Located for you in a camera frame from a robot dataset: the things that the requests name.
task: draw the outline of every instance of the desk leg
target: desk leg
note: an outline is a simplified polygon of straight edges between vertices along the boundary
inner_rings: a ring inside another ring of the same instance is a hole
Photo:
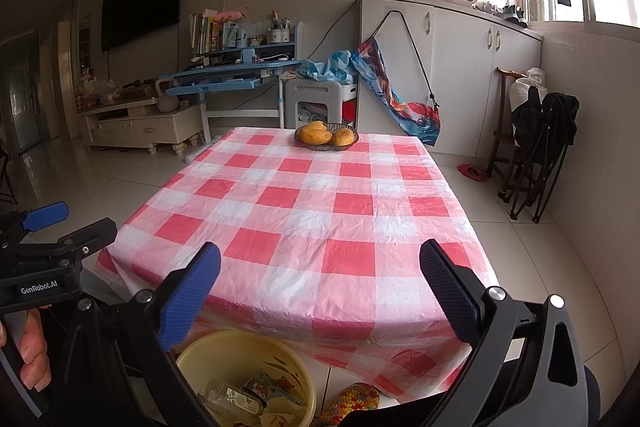
[[[284,129],[284,98],[282,97],[282,79],[278,76],[278,111],[280,113],[280,128]]]
[[[200,115],[202,117],[202,131],[204,132],[204,143],[211,143],[211,131],[209,129],[209,117],[207,116],[207,101],[204,93],[198,93],[198,105],[200,106]]]

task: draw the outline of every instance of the tv stand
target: tv stand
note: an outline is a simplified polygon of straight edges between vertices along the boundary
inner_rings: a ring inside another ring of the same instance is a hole
[[[156,153],[159,143],[173,145],[182,156],[183,142],[196,145],[202,131],[197,105],[161,113],[156,98],[94,107],[78,114],[82,143],[94,147],[144,148]]]

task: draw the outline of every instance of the blue gripper pad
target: blue gripper pad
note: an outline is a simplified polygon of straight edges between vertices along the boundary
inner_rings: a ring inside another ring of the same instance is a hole
[[[29,212],[22,222],[22,227],[29,232],[37,232],[64,221],[68,216],[68,206],[66,206],[66,203],[59,201]]]
[[[222,257],[216,245],[205,243],[196,256],[160,312],[158,341],[166,351],[185,339],[220,273]]]

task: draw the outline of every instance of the white tiled wall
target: white tiled wall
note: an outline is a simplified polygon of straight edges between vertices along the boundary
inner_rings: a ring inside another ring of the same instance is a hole
[[[547,87],[580,109],[550,209],[598,285],[628,378],[640,359],[640,43],[553,24],[536,29]]]

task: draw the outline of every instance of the bottle label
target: bottle label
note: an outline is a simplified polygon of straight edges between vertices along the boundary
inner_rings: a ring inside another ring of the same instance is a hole
[[[260,412],[260,403],[257,400],[248,398],[244,394],[240,394],[230,387],[226,388],[226,399],[248,413],[258,414]]]

